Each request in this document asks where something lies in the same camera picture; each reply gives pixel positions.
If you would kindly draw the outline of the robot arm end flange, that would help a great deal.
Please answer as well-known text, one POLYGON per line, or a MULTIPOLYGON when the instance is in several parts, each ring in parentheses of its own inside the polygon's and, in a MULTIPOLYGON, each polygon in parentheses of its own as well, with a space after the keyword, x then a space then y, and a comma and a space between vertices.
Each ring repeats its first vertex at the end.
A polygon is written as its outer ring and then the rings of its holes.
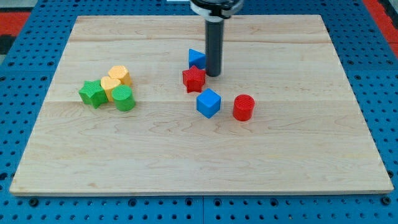
POLYGON ((239 12, 244 0, 190 0, 190 8, 209 22, 229 19, 239 12))

